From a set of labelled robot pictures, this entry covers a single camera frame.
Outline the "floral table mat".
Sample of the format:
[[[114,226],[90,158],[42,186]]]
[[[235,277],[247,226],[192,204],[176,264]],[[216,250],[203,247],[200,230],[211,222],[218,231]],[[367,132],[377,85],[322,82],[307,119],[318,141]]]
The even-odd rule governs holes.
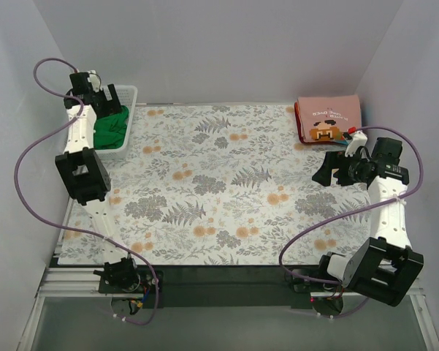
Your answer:
[[[366,188],[312,181],[285,105],[139,107],[124,159],[104,162],[123,243],[154,265],[316,264],[368,239]]]

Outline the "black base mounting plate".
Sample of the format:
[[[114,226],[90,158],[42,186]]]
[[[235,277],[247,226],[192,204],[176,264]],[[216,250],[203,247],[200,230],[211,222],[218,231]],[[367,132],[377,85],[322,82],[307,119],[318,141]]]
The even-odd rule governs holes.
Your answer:
[[[160,309],[289,306],[309,310],[322,298],[298,287],[278,265],[163,265],[156,269]]]

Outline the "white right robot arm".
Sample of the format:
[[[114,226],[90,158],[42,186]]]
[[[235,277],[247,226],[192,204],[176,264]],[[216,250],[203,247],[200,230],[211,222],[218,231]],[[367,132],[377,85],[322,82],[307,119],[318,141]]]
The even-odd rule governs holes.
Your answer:
[[[405,224],[408,170],[399,165],[402,143],[389,137],[377,139],[365,155],[367,136],[360,131],[344,135],[345,151],[327,152],[312,179],[322,186],[332,180],[340,186],[365,184],[371,211],[370,237],[350,257],[329,252],[316,271],[323,290],[342,284],[346,290],[397,306],[424,266],[424,257],[413,251]]]

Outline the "pink folded t shirt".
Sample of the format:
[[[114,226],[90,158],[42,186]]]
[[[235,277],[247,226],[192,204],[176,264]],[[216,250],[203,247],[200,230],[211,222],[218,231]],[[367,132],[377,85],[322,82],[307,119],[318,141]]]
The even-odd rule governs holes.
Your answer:
[[[342,140],[343,133],[362,126],[357,95],[341,97],[299,97],[299,115],[305,144],[327,144]]]

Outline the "aluminium rail frame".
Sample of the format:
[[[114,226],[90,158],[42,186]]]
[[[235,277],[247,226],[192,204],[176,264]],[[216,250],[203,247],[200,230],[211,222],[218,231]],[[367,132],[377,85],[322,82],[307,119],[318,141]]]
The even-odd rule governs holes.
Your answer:
[[[343,318],[289,306],[174,307],[160,309],[136,341],[122,297],[101,294],[93,274],[102,259],[86,235],[84,211],[69,204],[70,231],[61,236],[38,293],[46,314],[36,350],[428,350],[421,332],[428,315],[414,290],[398,309],[347,294]]]

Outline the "green t shirt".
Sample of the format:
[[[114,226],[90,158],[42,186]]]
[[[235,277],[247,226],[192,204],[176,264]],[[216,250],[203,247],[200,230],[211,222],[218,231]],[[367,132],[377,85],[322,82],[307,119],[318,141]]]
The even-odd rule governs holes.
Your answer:
[[[122,106],[119,114],[96,120],[94,124],[93,144],[96,150],[117,149],[123,145],[127,130],[129,109]]]

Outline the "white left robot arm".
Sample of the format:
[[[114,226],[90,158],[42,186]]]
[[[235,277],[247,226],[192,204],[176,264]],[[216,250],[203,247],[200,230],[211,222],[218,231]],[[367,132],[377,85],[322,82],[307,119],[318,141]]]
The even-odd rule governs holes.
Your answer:
[[[96,153],[95,124],[123,111],[113,84],[108,85],[110,98],[101,87],[95,71],[73,72],[72,88],[64,98],[68,119],[76,120],[68,131],[64,152],[55,158],[56,167],[69,196],[89,215],[96,233],[102,235],[102,271],[94,273],[112,287],[126,293],[137,290],[140,273],[131,255],[114,243],[121,242],[110,210],[110,175]]]

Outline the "red folded t shirt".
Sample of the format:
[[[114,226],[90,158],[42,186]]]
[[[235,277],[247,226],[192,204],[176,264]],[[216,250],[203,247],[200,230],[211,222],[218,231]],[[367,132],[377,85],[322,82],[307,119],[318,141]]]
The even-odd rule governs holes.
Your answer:
[[[302,144],[305,144],[305,134],[302,132],[302,123],[300,121],[299,103],[298,102],[294,103],[294,113],[295,113],[295,119],[296,119],[296,123],[297,123],[297,134],[298,134],[299,141]]]

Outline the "white plastic basket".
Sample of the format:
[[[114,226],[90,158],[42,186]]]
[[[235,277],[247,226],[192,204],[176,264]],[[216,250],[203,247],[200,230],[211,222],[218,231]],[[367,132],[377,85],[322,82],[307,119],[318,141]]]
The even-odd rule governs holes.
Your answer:
[[[122,111],[96,121],[95,149],[101,160],[124,159],[128,151],[131,124],[134,120],[137,88],[114,85],[112,90],[108,86],[103,86],[102,89],[108,99],[111,98],[111,92],[117,94]]]

